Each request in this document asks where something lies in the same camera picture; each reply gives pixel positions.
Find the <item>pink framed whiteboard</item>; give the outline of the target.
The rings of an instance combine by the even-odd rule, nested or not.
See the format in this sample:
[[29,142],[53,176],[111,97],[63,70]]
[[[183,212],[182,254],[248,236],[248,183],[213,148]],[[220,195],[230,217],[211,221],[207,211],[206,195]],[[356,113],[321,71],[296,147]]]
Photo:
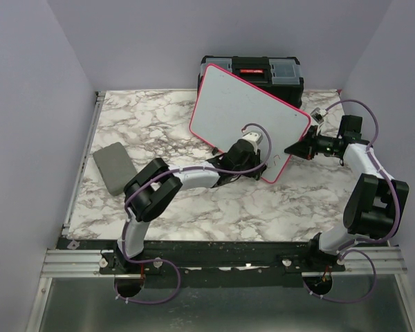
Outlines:
[[221,67],[205,69],[189,124],[189,131],[208,145],[226,152],[242,135],[246,124],[257,123],[269,134],[259,145],[269,157],[262,179],[276,183],[291,156],[284,150],[298,142],[311,126],[311,117]]

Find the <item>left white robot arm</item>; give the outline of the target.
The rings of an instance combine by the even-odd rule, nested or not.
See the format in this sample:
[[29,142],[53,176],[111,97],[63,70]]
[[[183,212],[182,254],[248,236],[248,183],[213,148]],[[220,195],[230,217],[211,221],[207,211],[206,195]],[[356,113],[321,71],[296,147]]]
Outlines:
[[117,241],[116,266],[124,273],[139,267],[139,254],[149,223],[157,219],[183,191],[228,185],[241,176],[259,180],[266,170],[261,160],[259,132],[251,131],[222,153],[199,165],[169,166],[162,158],[153,159],[124,187],[127,220]]

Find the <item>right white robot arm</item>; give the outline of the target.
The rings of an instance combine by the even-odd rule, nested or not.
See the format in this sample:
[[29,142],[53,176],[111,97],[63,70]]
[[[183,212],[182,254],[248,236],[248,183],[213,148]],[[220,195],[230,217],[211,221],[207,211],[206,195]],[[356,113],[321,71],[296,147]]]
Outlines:
[[311,160],[318,154],[335,157],[358,176],[358,181],[343,212],[342,224],[319,233],[309,242],[304,254],[306,266],[319,271],[331,257],[359,243],[383,243],[397,232],[409,186],[385,171],[374,154],[372,144],[362,139],[362,118],[343,116],[336,137],[321,133],[324,116],[315,114],[313,125],[285,152]]

